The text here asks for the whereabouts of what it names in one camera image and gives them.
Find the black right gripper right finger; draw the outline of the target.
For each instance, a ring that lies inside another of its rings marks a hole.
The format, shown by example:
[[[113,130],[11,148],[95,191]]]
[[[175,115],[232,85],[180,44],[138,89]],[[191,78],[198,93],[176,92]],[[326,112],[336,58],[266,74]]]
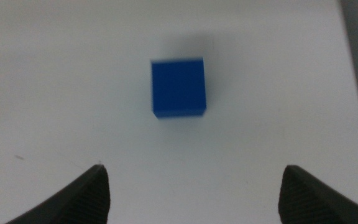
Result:
[[[296,165],[283,172],[278,213],[286,224],[358,223],[357,203]]]

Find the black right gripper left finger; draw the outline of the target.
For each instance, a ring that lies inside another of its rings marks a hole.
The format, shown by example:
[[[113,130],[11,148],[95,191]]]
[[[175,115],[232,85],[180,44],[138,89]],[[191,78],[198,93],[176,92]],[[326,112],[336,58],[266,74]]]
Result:
[[[96,164],[66,187],[10,224],[104,224],[110,209],[109,177],[105,166]]]

